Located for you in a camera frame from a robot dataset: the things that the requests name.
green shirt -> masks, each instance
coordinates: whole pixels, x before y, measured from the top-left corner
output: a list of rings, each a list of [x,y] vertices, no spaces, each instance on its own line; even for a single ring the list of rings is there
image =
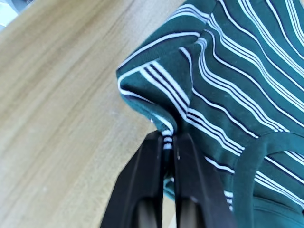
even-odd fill
[[[191,134],[239,228],[304,228],[302,28],[299,0],[189,0],[117,71],[165,149]]]

wooden table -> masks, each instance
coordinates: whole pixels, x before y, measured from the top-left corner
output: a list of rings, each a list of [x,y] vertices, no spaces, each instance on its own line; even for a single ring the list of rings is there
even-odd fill
[[[119,97],[115,69],[181,3],[37,0],[0,33],[0,228],[99,227],[154,129]]]

white stripe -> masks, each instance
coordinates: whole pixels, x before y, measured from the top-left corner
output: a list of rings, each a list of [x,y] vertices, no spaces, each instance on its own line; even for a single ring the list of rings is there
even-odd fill
[[[149,65],[149,64],[150,64],[150,62],[145,63],[145,64],[143,64],[143,65],[141,65],[141,66],[138,66],[138,67],[136,67],[136,68],[134,68],[134,69],[132,69],[132,70],[129,70],[129,71],[127,71],[126,73],[122,74],[122,75],[118,78],[118,80],[117,80],[117,87],[118,87],[119,92],[120,92],[122,95],[135,96],[135,97],[138,97],[138,98],[140,98],[140,99],[142,99],[142,100],[145,100],[145,101],[147,101],[147,102],[153,104],[153,102],[152,102],[152,101],[149,101],[147,98],[144,98],[144,97],[142,97],[142,96],[140,96],[140,95],[138,95],[138,94],[135,94],[135,93],[133,93],[133,92],[131,92],[131,91],[129,91],[129,90],[124,90],[124,89],[121,88],[121,82],[122,82],[122,80],[124,80],[126,77],[128,77],[128,76],[130,76],[130,75],[132,75],[132,74],[135,74],[136,72],[140,71],[142,68],[144,68],[145,66],[147,66],[147,65]]]
[[[172,142],[172,138],[171,137],[166,137],[166,138],[164,138],[163,139],[163,141],[165,142],[165,143],[167,143],[167,142]]]
[[[287,195],[290,196],[290,199],[294,199],[294,201],[298,201],[302,207],[304,207],[304,200],[299,198],[298,196],[296,196],[294,193],[292,193],[290,190],[286,189],[285,187],[283,187],[282,185],[276,183],[274,180],[270,179],[269,177],[265,176],[263,173],[261,173],[260,171],[256,172],[257,176],[261,178],[261,180],[264,180],[265,182],[267,182],[268,184],[271,184],[273,186],[275,186],[278,190],[280,190],[282,193],[285,193]]]
[[[228,197],[228,198],[233,198],[233,193],[232,193],[232,192],[224,191],[224,194],[225,194],[225,196]]]
[[[261,87],[261,85],[253,78],[251,77],[249,74],[245,73],[244,71],[232,66],[231,64],[225,62],[224,60],[222,60],[221,58],[219,58],[216,53],[215,53],[215,37],[213,35],[213,33],[209,30],[205,30],[206,32],[208,32],[213,39],[213,56],[214,58],[219,61],[220,63],[224,64],[225,66],[237,71],[238,73],[244,75],[246,78],[248,78],[253,84],[255,84],[259,90],[263,93],[263,95],[267,98],[267,100],[282,114],[284,114],[285,116],[287,116],[288,118],[290,118],[291,120],[293,120],[294,122],[296,122],[297,124],[299,124],[301,127],[304,127],[304,124],[302,124],[300,121],[296,120],[293,116],[291,116],[289,113],[285,112],[284,110],[282,110],[279,106],[277,106],[277,104],[267,95],[267,93],[263,90],[263,88]]]
[[[261,180],[260,177],[256,176],[256,177],[255,177],[255,182],[259,183],[260,185],[262,185],[262,186],[264,186],[264,187],[266,187],[266,188],[268,188],[268,189],[270,189],[270,190],[272,190],[272,191],[275,191],[275,192],[277,192],[277,193],[279,193],[279,194],[281,194],[281,195],[284,195],[284,196],[288,197],[290,200],[292,200],[292,201],[295,202],[296,204],[302,206],[302,204],[301,204],[299,201],[297,201],[297,200],[295,200],[294,198],[290,197],[290,196],[289,196],[288,194],[286,194],[285,192],[281,191],[280,189],[276,188],[275,186],[270,185],[269,183],[264,183],[263,180]]]
[[[304,112],[304,103],[271,77],[271,75],[266,71],[262,61],[257,57],[256,54],[244,48],[243,46],[240,46],[238,43],[227,37],[215,21],[213,14],[211,14],[208,24],[219,33],[220,42],[224,47],[255,65],[261,72],[264,79],[268,82],[269,85],[273,87],[274,90],[276,90],[282,97],[288,100],[300,111]]]
[[[288,169],[286,169],[284,166],[280,165],[279,163],[277,163],[276,161],[274,161],[273,159],[269,158],[269,157],[265,157],[265,159],[271,163],[273,163],[276,167],[280,168],[282,171],[286,172],[288,175],[292,176],[293,178],[295,178],[297,181],[301,182],[302,184],[304,184],[304,180],[302,180],[301,178],[299,178],[298,176],[296,176],[294,173],[290,172]]]
[[[161,135],[162,136],[165,136],[165,135],[173,135],[172,134],[172,131],[170,131],[170,130],[164,130],[162,133],[161,133]]]
[[[261,50],[262,50],[262,52],[264,53],[264,55],[265,55],[265,57],[267,58],[267,60],[277,69],[277,70],[279,70],[283,75],[285,75],[289,80],[291,80],[297,87],[299,87],[299,88],[302,88],[296,81],[294,81],[289,75],[287,75],[284,71],[282,71],[276,64],[274,64],[274,62],[266,55],[266,53],[264,52],[264,50],[263,50],[263,48],[262,48],[262,46],[261,46],[261,44],[259,43],[259,41],[257,40],[257,38],[256,37],[254,37],[251,33],[249,33],[247,30],[245,30],[245,29],[243,29],[243,28],[241,28],[233,19],[232,19],[232,17],[230,16],[230,14],[229,14],[229,12],[227,11],[227,8],[226,8],[226,6],[225,6],[225,4],[224,4],[224,2],[223,1],[220,1],[221,2],[221,4],[222,4],[222,6],[223,6],[223,9],[224,9],[224,11],[225,11],[225,13],[226,13],[226,15],[227,15],[227,17],[229,18],[229,20],[239,29],[239,30],[241,30],[241,31],[243,31],[244,33],[246,33],[247,35],[249,35],[252,39],[254,39],[257,43],[258,43],[258,45],[260,46],[260,48],[261,48]],[[262,67],[264,67],[263,66],[263,64],[262,64],[262,62],[259,60],[258,61],[258,65],[262,65]],[[265,70],[261,70],[261,68],[258,66],[258,65],[256,65],[256,67],[260,70],[260,72],[262,73],[262,75],[263,75],[263,77],[265,77],[265,74],[263,73],[263,71],[265,71]],[[275,81],[270,75],[266,75],[266,77],[267,78],[269,78],[268,80],[266,80],[269,84],[271,84],[272,82],[274,83],[274,87],[276,87],[276,84],[278,84],[278,82],[277,81]],[[300,126],[302,126],[302,127],[304,127],[304,124],[302,124],[300,121],[298,121],[296,118],[294,118],[293,116],[291,116],[289,113],[287,113],[286,111],[284,111],[284,110],[282,110],[281,108],[279,108],[269,97],[268,97],[268,95],[263,91],[263,89],[261,88],[261,86],[259,85],[259,84],[256,84],[259,88],[260,88],[260,90],[262,91],[262,93],[268,98],[268,100],[272,103],[272,105],[273,106],[275,106],[276,107],[276,109],[277,110],[279,110],[281,113],[283,113],[284,115],[286,115],[288,118],[290,118],[291,120],[293,120],[294,122],[296,122],[298,125],[300,125]]]
[[[235,150],[231,149],[230,147],[228,147],[227,145],[225,145],[223,143],[223,141],[221,140],[221,138],[217,135],[214,134],[213,132],[210,132],[208,129],[206,129],[205,127],[201,126],[200,124],[197,124],[196,122],[194,122],[193,120],[190,119],[186,119],[186,122],[188,122],[189,124],[193,125],[194,127],[196,127],[197,129],[199,129],[200,131],[206,133],[208,136],[210,136],[211,138],[215,139],[216,141],[218,141],[218,143],[227,151],[232,152],[233,154],[235,154],[236,156],[240,156],[240,153],[236,152]]]
[[[195,116],[192,116],[192,115],[189,115],[189,117],[191,117],[192,119],[196,120],[201,125],[197,124],[193,120],[188,119],[186,113],[181,109],[180,104],[178,102],[176,102],[176,100],[174,99],[174,97],[177,96],[176,93],[172,93],[173,95],[171,93],[169,93],[168,88],[166,88],[164,86],[164,84],[160,84],[159,82],[157,82],[144,69],[141,70],[140,72],[141,72],[141,74],[144,76],[144,78],[148,82],[150,82],[151,84],[153,84],[154,86],[156,86],[158,89],[160,89],[171,100],[171,102],[173,103],[173,105],[176,107],[176,109],[180,113],[181,117],[186,122],[192,124],[194,127],[196,127],[199,130],[205,132],[210,137],[216,139],[222,145],[222,147],[225,148],[226,150],[231,151],[232,153],[234,153],[237,156],[240,155],[240,152],[244,149],[244,147],[240,146],[238,143],[236,143],[233,140],[231,140],[230,138],[228,138],[226,136],[225,132],[221,128],[219,128],[219,127],[211,124],[210,122],[208,122],[204,118],[204,116],[201,113],[197,112],[196,110],[191,109],[191,111],[195,112],[195,114],[198,115],[200,117],[200,119],[196,118]],[[153,70],[151,71],[151,73],[153,74],[154,77],[157,77],[157,78],[160,77]]]
[[[173,88],[177,91],[177,93],[186,101],[187,105],[189,105],[190,100],[186,93],[183,91],[183,89],[180,87],[180,85],[173,79],[173,77],[166,71],[158,62],[154,61],[152,63],[153,66],[155,66],[156,69],[158,69],[165,78],[171,83]]]
[[[284,129],[283,126],[281,126],[279,123],[276,123],[272,119],[270,119],[265,112],[261,109],[261,107],[253,101],[250,97],[248,97],[243,91],[241,91],[235,84],[219,77],[218,75],[215,75],[212,73],[206,64],[205,60],[205,48],[206,48],[206,41],[204,39],[200,39],[197,41],[199,45],[201,45],[201,53],[199,55],[199,71],[201,76],[204,78],[206,82],[214,86],[215,88],[218,88],[220,90],[223,90],[227,93],[229,93],[240,105],[245,107],[247,110],[249,110],[253,116],[263,125],[269,127],[270,129],[274,131],[278,131],[279,129]]]
[[[210,158],[208,157],[205,157],[205,159],[210,163],[212,164],[213,166],[215,166],[216,168],[218,168],[219,170],[226,170],[232,174],[234,174],[234,170],[230,169],[229,167],[227,166],[223,166],[223,165],[219,165],[217,164],[215,161],[211,160]]]
[[[121,68],[122,66],[124,66],[127,62],[129,62],[132,58],[134,58],[135,56],[137,56],[138,54],[142,53],[143,51],[152,48],[153,46],[168,40],[168,39],[172,39],[172,38],[178,38],[178,37],[185,37],[185,36],[195,36],[195,37],[199,37],[200,34],[198,32],[179,32],[179,33],[172,33],[172,34],[168,34],[165,35],[153,42],[151,42],[150,44],[140,48],[139,50],[135,51],[132,55],[130,55],[124,62],[122,62],[121,65],[119,65],[119,68]]]
[[[163,149],[164,150],[171,150],[172,149],[172,145],[170,143],[164,144]]]
[[[238,152],[242,152],[242,150],[244,150],[245,148],[242,147],[240,144],[238,144],[237,142],[233,141],[232,139],[230,139],[226,133],[224,132],[223,129],[221,129],[220,127],[210,123],[202,113],[198,112],[197,110],[194,110],[192,108],[188,109],[188,113],[187,116],[191,117],[193,120],[196,120],[197,122],[201,123],[201,125],[205,126],[206,128],[208,128],[211,132],[213,132],[214,134],[217,134],[220,136],[221,140],[229,145],[231,148],[235,149]]]
[[[180,116],[183,119],[186,119],[186,114],[181,109],[180,104],[175,101],[169,91],[162,84],[158,83],[154,78],[152,78],[145,70],[141,70],[140,73],[148,82],[150,82],[152,85],[156,86],[159,90],[161,90],[171,100],[171,102],[179,112]]]
[[[297,86],[300,90],[304,91],[304,88],[298,84],[292,77],[290,77],[287,73],[285,73],[281,68],[279,68],[272,60],[271,58],[268,57],[268,55],[265,53],[262,45],[260,44],[259,40],[254,36],[252,35],[249,31],[243,29],[242,27],[240,27],[234,20],[233,18],[231,17],[231,15],[229,14],[226,6],[225,6],[225,3],[223,2],[223,0],[220,0],[220,3],[222,4],[222,7],[225,11],[225,14],[226,16],[228,17],[228,19],[231,21],[231,23],[237,28],[239,29],[240,31],[244,32],[245,34],[247,34],[248,36],[250,36],[260,47],[261,51],[263,52],[264,56],[266,57],[266,59],[269,61],[269,63],[274,67],[276,68],[278,71],[280,71],[286,78],[288,78],[295,86]],[[262,64],[262,61],[253,53],[253,52],[250,52],[249,50],[245,49],[245,51],[249,52],[248,55],[251,56],[252,58],[254,58],[256,60],[256,67],[260,70],[261,74],[263,75],[263,77],[267,77],[269,78],[266,81],[281,95],[283,96],[286,100],[288,100],[289,102],[291,101],[294,101],[295,103],[298,103],[298,100],[296,99],[296,97],[290,93],[287,89],[285,89],[283,86],[281,86],[277,81],[275,81],[269,74],[268,72],[265,70],[264,68],[264,65]]]
[[[232,199],[226,199],[228,204],[232,204]]]
[[[151,66],[148,66],[147,69],[151,72],[151,74],[153,74],[153,76],[155,78],[157,78],[157,80],[160,82],[161,85],[163,85],[167,90],[168,92],[171,92],[171,94],[173,95],[173,97],[176,99],[177,103],[185,110],[184,112],[187,111],[188,109],[188,104],[189,104],[189,99],[188,99],[188,103],[185,104],[181,98],[178,96],[178,94],[180,94],[179,92],[180,91],[175,91],[175,89],[170,86],[164,79],[161,75],[159,75]]]
[[[282,25],[282,22],[280,20],[280,17],[279,15],[277,14],[275,8],[273,7],[273,5],[271,4],[270,0],[266,0],[266,3],[268,4],[269,8],[271,9],[271,11],[273,12],[275,18],[276,18],[276,21],[277,23],[279,24],[280,26],[280,29],[281,29],[281,32],[285,38],[285,40],[287,41],[287,43],[291,46],[291,48],[295,51],[295,53],[301,58],[304,60],[304,57],[299,53],[299,51],[293,46],[293,44],[290,42],[290,40],[288,39],[285,31],[284,31],[284,28],[283,28],[283,25]]]
[[[189,61],[189,66],[190,66],[190,78],[191,78],[191,85],[192,85],[192,91],[193,93],[201,98],[205,103],[207,103],[209,106],[211,107],[214,107],[214,108],[217,108],[221,111],[223,111],[226,116],[231,120],[231,122],[233,122],[234,124],[236,124],[237,126],[239,126],[244,132],[246,132],[247,134],[251,135],[252,137],[254,138],[258,138],[258,136],[256,136],[253,132],[249,131],[244,125],[242,125],[239,121],[237,121],[235,118],[233,118],[231,116],[231,114],[222,106],[220,105],[217,105],[217,104],[214,104],[212,103],[211,101],[209,101],[207,98],[205,98],[202,94],[198,93],[194,87],[193,87],[193,76],[192,76],[192,58],[191,58],[191,55],[190,53],[184,48],[184,47],[180,47],[179,48],[183,53],[184,55],[187,57],[188,61]]]
[[[161,121],[164,125],[166,125],[167,128],[168,128],[169,131],[170,131],[170,135],[173,135],[173,133],[174,133],[174,128],[173,128],[172,124],[171,124],[168,120],[166,120],[165,118],[161,117],[160,115],[157,115],[157,114],[155,114],[155,113],[152,113],[152,114],[153,114],[159,121]]]
[[[294,153],[292,151],[284,151],[289,157],[300,163],[304,166],[304,159],[302,159],[297,153]]]
[[[203,23],[206,24],[209,14],[201,12],[199,9],[197,9],[194,5],[192,4],[184,4],[176,9],[176,11],[166,20],[165,23],[168,21],[175,19],[177,17],[181,16],[191,16],[199,19]]]
[[[294,29],[294,33],[299,39],[300,43],[304,47],[304,33],[300,25],[298,14],[295,10],[295,6],[292,0],[285,0],[286,8],[289,14],[289,18],[291,21],[291,24]]]
[[[301,68],[273,39],[269,31],[266,29],[264,24],[261,22],[258,15],[253,10],[250,2],[248,0],[238,0],[240,7],[242,8],[244,14],[254,23],[256,28],[259,30],[261,36],[264,38],[265,42],[280,56],[291,68],[293,68],[299,75],[304,77],[304,69]]]

